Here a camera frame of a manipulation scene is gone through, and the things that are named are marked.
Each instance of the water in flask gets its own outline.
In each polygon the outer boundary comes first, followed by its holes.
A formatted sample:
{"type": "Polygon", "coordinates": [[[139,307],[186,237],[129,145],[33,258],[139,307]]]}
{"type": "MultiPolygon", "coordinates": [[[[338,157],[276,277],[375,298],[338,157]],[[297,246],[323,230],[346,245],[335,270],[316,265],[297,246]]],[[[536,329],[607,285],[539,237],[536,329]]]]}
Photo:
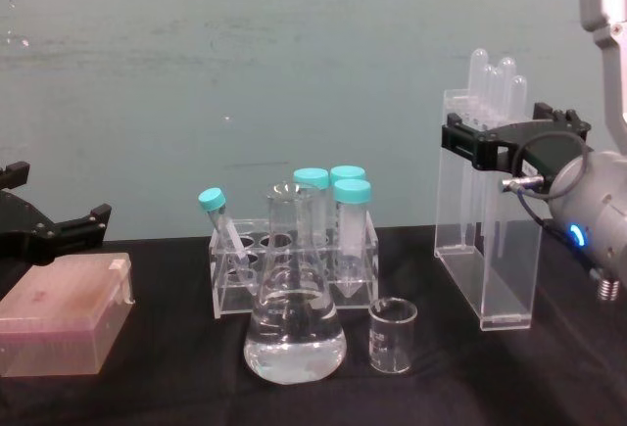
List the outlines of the water in flask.
{"type": "Polygon", "coordinates": [[[346,355],[346,338],[330,296],[312,212],[318,190],[281,183],[268,193],[270,236],[244,358],[277,384],[322,379],[346,355]]]}

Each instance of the light blue wall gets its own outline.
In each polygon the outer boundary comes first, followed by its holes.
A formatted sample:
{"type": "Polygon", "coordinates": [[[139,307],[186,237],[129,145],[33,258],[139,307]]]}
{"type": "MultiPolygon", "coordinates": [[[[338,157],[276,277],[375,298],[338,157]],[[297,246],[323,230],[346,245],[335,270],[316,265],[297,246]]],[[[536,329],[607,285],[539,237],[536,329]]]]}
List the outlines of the light blue wall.
{"type": "Polygon", "coordinates": [[[442,92],[477,46],[610,145],[577,3],[0,0],[0,162],[32,163],[19,194],[55,219],[110,203],[110,239],[206,234],[209,185],[261,216],[267,184],[341,163],[376,224],[432,223],[442,92]]]}

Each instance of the test tube holder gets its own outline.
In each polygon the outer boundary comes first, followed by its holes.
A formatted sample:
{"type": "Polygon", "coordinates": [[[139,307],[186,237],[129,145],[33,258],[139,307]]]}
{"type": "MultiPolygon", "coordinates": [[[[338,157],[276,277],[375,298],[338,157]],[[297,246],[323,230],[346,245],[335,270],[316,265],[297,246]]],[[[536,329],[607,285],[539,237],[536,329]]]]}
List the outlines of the test tube holder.
{"type": "MultiPolygon", "coordinates": [[[[444,94],[444,119],[455,113],[476,130],[529,120],[522,115],[526,79],[514,76],[512,59],[502,65],[509,68],[508,78],[487,65],[485,51],[475,51],[468,89],[444,94]],[[481,73],[485,75],[476,81],[481,73]]],[[[500,192],[505,177],[500,171],[475,169],[470,160],[440,149],[434,254],[484,331],[529,328],[532,318],[542,229],[515,195],[500,192]]]]}
{"type": "MultiPolygon", "coordinates": [[[[242,239],[250,261],[250,269],[255,271],[258,283],[264,270],[267,241],[269,239],[267,219],[234,220],[237,233],[242,239]]],[[[335,228],[327,229],[327,244],[318,249],[324,274],[329,284],[329,290],[335,306],[342,308],[368,308],[370,303],[378,298],[379,273],[379,242],[372,225],[370,214],[366,215],[365,252],[366,258],[361,283],[358,291],[352,297],[346,298],[338,288],[338,281],[334,278],[334,261],[338,247],[335,228]]],[[[214,230],[209,245],[209,262],[211,284],[214,299],[214,317],[220,318],[223,314],[246,313],[253,309],[254,295],[249,285],[240,282],[235,268],[234,255],[228,252],[214,230]]]]}

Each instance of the blue screw cap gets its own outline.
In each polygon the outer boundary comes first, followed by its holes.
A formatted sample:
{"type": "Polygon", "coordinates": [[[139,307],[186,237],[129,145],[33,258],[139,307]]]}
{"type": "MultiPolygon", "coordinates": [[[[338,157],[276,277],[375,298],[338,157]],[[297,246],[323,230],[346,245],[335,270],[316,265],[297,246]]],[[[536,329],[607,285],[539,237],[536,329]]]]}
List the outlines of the blue screw cap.
{"type": "Polygon", "coordinates": [[[294,171],[295,183],[310,184],[318,189],[329,187],[329,172],[324,168],[300,168],[294,171]]]}
{"type": "Polygon", "coordinates": [[[364,179],[340,179],[333,184],[333,198],[342,204],[365,204],[372,197],[371,186],[364,179]]]}
{"type": "Polygon", "coordinates": [[[224,193],[219,188],[209,188],[198,195],[198,202],[201,207],[210,213],[226,204],[224,193]]]}
{"type": "Polygon", "coordinates": [[[365,169],[352,165],[334,166],[331,169],[331,184],[340,179],[365,179],[365,169]]]}

